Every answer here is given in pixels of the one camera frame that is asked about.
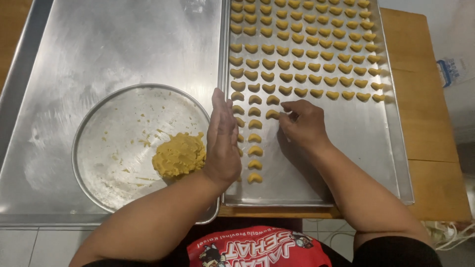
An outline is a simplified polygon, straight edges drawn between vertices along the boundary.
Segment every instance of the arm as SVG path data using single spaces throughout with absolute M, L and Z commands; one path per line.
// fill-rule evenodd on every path
M 425 228 L 409 209 L 330 142 L 323 109 L 305 100 L 284 102 L 282 106 L 297 119 L 293 122 L 282 114 L 280 126 L 307 153 L 330 188 L 339 211 L 357 230 L 355 250 L 383 236 L 409 237 L 431 245 Z
M 84 241 L 69 266 L 105 258 L 156 261 L 173 251 L 241 172 L 231 106 L 215 89 L 202 170 L 119 209 Z

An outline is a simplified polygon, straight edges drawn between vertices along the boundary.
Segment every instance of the hand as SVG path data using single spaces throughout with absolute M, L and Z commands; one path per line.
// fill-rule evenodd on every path
M 233 102 L 225 101 L 224 93 L 214 89 L 213 112 L 207 134 L 207 153 L 203 172 L 217 185 L 227 189 L 241 174 L 238 151 L 238 123 L 233 115 Z
M 287 138 L 306 152 L 321 152 L 332 145 L 325 130 L 323 109 L 306 100 L 282 102 L 285 112 L 279 124 Z

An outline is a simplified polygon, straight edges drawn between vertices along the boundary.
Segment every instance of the forearm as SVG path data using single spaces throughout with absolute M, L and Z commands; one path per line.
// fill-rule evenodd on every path
M 339 211 L 358 231 L 356 246 L 387 235 L 412 237 L 430 244 L 428 234 L 409 209 L 336 147 L 330 144 L 325 151 L 310 152 L 310 156 Z
M 153 261 L 166 256 L 225 187 L 198 171 L 129 203 L 84 241 L 70 266 L 102 258 Z

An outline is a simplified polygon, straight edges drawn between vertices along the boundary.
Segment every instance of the white tile floor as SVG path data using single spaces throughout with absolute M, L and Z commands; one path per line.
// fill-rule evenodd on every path
M 0 228 L 0 267 L 65 267 L 94 228 Z M 338 219 L 304 219 L 304 234 L 353 259 L 355 230 Z

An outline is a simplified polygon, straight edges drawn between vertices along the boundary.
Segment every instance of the metal surface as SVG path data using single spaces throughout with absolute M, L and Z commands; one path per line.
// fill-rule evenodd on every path
M 35 0 L 0 99 L 0 225 L 100 224 L 74 177 L 86 113 L 135 84 L 190 94 L 211 114 L 221 2 Z
M 414 197 L 412 194 L 412 187 L 409 176 L 409 168 L 407 163 L 407 156 L 404 147 L 404 140 L 402 137 L 402 129 L 400 125 L 398 106 L 396 101 L 396 94 L 394 91 L 394 83 L 392 80 L 391 68 L 389 64 L 388 54 L 386 52 L 385 38 L 382 27 L 382 21 L 380 17 L 380 11 L 378 3 L 376 0 L 371 0 L 370 6 L 368 7 L 369 11 L 372 12 L 370 16 L 370 21 L 374 22 L 375 25 L 372 28 L 372 32 L 377 34 L 374 43 L 379 46 L 378 50 L 373 53 L 369 53 L 364 48 L 361 52 L 355 53 L 350 49 L 350 44 L 354 43 L 350 40 L 349 34 L 352 32 L 365 33 L 371 32 L 371 30 L 366 31 L 361 26 L 358 26 L 356 30 L 349 29 L 346 27 L 346 23 L 350 20 L 355 20 L 360 22 L 362 19 L 357 17 L 349 19 L 344 13 L 339 16 L 335 16 L 330 12 L 325 13 L 325 16 L 330 17 L 330 22 L 333 18 L 338 18 L 344 20 L 344 25 L 341 29 L 345 30 L 346 36 L 343 39 L 338 39 L 333 35 L 330 35 L 328 40 L 332 41 L 346 41 L 348 42 L 348 47 L 344 51 L 340 51 L 333 46 L 330 48 L 323 48 L 320 45 L 312 46 L 304 41 L 302 44 L 297 44 L 292 41 L 291 37 L 289 40 L 283 41 L 277 37 L 277 32 L 280 31 L 276 27 L 276 16 L 277 10 L 287 10 L 287 18 L 284 19 L 289 22 L 288 29 L 285 30 L 294 33 L 290 26 L 292 23 L 303 23 L 303 30 L 300 34 L 309 36 L 305 32 L 307 26 L 314 26 L 318 29 L 327 28 L 334 29 L 335 27 L 329 22 L 328 25 L 322 25 L 319 22 L 308 23 L 305 20 L 296 21 L 290 17 L 291 11 L 303 12 L 303 14 L 310 15 L 321 15 L 315 7 L 312 10 L 307 10 L 301 5 L 297 10 L 286 6 L 285 8 L 279 8 L 272 1 L 272 24 L 270 26 L 265 26 L 260 22 L 260 18 L 263 14 L 259 11 L 260 5 L 256 1 L 256 14 L 257 22 L 256 24 L 249 24 L 246 21 L 239 23 L 242 27 L 251 27 L 257 26 L 257 33 L 255 36 L 249 36 L 245 33 L 234 34 L 229 31 L 229 18 L 230 12 L 228 3 L 228 9 L 225 11 L 224 16 L 226 16 L 225 27 L 228 29 L 226 33 L 229 36 L 229 42 L 225 44 L 227 47 L 229 44 L 243 44 L 242 51 L 240 53 L 235 53 L 229 50 L 225 53 L 225 57 L 234 56 L 234 57 L 243 57 L 244 63 L 236 67 L 232 64 L 224 65 L 224 68 L 221 70 L 225 74 L 229 74 L 231 68 L 239 69 L 244 68 L 244 70 L 257 71 L 259 77 L 256 81 L 250 81 L 245 76 L 242 78 L 234 79 L 229 75 L 225 75 L 223 79 L 223 88 L 228 96 L 234 92 L 230 87 L 230 82 L 235 80 L 237 82 L 246 82 L 246 85 L 260 83 L 268 85 L 276 85 L 276 91 L 273 93 L 276 95 L 280 101 L 294 101 L 300 99 L 296 94 L 292 93 L 290 96 L 284 96 L 278 91 L 280 85 L 300 89 L 323 89 L 326 93 L 327 91 L 341 92 L 362 92 L 362 93 L 371 93 L 371 94 L 384 94 L 386 95 L 386 101 L 384 103 L 376 103 L 372 99 L 369 99 L 368 102 L 363 103 L 354 97 L 352 100 L 347 101 L 341 95 L 336 100 L 333 101 L 329 99 L 325 94 L 320 98 L 314 98 L 310 94 L 307 94 L 303 99 L 306 99 L 312 102 L 314 105 L 320 106 L 325 110 L 325 124 L 327 133 L 333 142 L 341 151 L 343 151 L 353 162 L 358 164 L 362 169 L 364 169 L 369 175 L 376 179 L 379 183 L 384 185 L 389 189 L 394 195 L 400 198 L 405 204 L 412 204 L 414 202 Z M 337 7 L 343 8 L 345 10 L 348 8 L 343 1 L 336 5 Z M 366 10 L 355 5 L 352 7 L 358 12 Z M 260 29 L 262 27 L 272 28 L 273 34 L 272 37 L 267 38 L 262 36 Z M 359 44 L 366 45 L 368 42 L 361 39 Z M 259 45 L 259 50 L 255 54 L 251 54 L 244 49 L 244 44 L 250 45 Z M 261 46 L 266 45 L 275 45 L 283 46 L 285 48 L 290 48 L 289 54 L 285 57 L 275 51 L 271 55 L 264 53 L 261 50 Z M 311 59 L 306 55 L 302 57 L 296 57 L 291 53 L 293 48 L 300 48 L 307 50 L 316 50 L 319 52 L 333 52 L 335 53 L 334 57 L 330 61 L 326 61 L 321 58 L 321 55 L 316 59 Z M 365 68 L 380 68 L 384 70 L 384 74 L 380 76 L 373 77 L 369 73 L 366 73 L 364 76 L 359 76 L 353 71 L 345 75 L 338 68 L 333 73 L 328 73 L 323 70 L 323 64 L 336 64 L 337 66 L 342 63 L 337 56 L 339 53 L 350 54 L 350 55 L 363 55 L 368 56 L 370 54 L 382 56 L 382 60 L 378 64 L 371 64 L 368 60 L 365 60 L 362 64 L 356 64 L 350 60 L 348 63 L 343 63 L 345 65 L 353 64 L 354 67 L 365 67 Z M 276 63 L 276 66 L 272 70 L 267 70 L 262 66 L 262 59 L 268 59 L 270 61 L 276 61 L 282 59 L 284 61 L 290 61 L 291 63 L 294 60 L 305 61 L 308 63 L 320 63 L 322 68 L 318 72 L 313 72 L 307 67 L 304 70 L 297 70 L 292 65 L 289 70 L 282 70 Z M 260 60 L 261 65 L 257 69 L 251 69 L 246 65 L 246 59 L 250 60 Z M 260 73 L 265 71 L 267 73 L 274 73 L 275 78 L 272 82 L 266 82 L 262 79 Z M 291 82 L 286 83 L 279 78 L 280 73 L 286 74 L 305 74 L 310 75 L 314 74 L 316 76 L 327 76 L 330 78 L 345 76 L 347 78 L 355 78 L 368 80 L 369 83 L 364 89 L 360 89 L 354 84 L 350 87 L 344 87 L 340 82 L 336 86 L 330 87 L 323 80 L 320 84 L 314 85 L 312 82 L 307 79 L 304 83 L 300 84 L 299 82 L 293 79 Z M 370 84 L 384 83 L 386 84 L 384 89 L 381 91 L 375 91 L 371 88 Z M 332 206 L 333 200 L 331 194 L 318 175 L 318 172 L 311 166 L 311 164 L 306 160 L 305 156 L 294 146 L 289 144 L 286 137 L 278 132 L 278 121 L 274 119 L 267 120 L 265 114 L 268 110 L 274 109 L 278 112 L 283 111 L 281 106 L 266 105 L 266 99 L 269 96 L 262 89 L 257 93 L 250 92 L 247 88 L 242 92 L 245 96 L 244 102 L 235 101 L 235 105 L 240 105 L 244 108 L 244 116 L 240 116 L 245 122 L 246 126 L 240 128 L 239 132 L 244 136 L 244 143 L 240 144 L 239 147 L 244 152 L 244 157 L 242 158 L 242 164 L 244 166 L 241 176 L 243 182 L 234 183 L 222 197 L 222 201 L 225 205 L 228 206 Z M 248 104 L 248 99 L 251 95 L 259 96 L 263 103 L 261 105 Z M 262 115 L 260 118 L 248 117 L 247 112 L 251 106 L 258 107 Z M 259 119 L 263 123 L 262 130 L 252 129 L 249 130 L 248 123 L 251 119 Z M 262 157 L 257 157 L 255 155 L 248 156 L 247 152 L 252 145 L 256 143 L 248 143 L 247 138 L 251 133 L 256 133 L 260 135 L 263 139 L 261 144 L 258 144 L 263 150 L 264 155 Z M 248 163 L 252 159 L 258 159 L 263 164 L 263 169 L 261 171 L 249 170 L 247 168 Z M 248 184 L 246 178 L 251 172 L 257 172 L 262 175 L 263 182 L 261 184 L 253 183 Z
M 115 91 L 94 106 L 73 142 L 73 170 L 79 186 L 98 206 L 115 212 L 127 203 L 173 183 L 153 169 L 156 148 L 169 134 L 205 134 L 209 116 L 176 88 L 143 84 Z M 219 199 L 198 224 L 211 222 Z

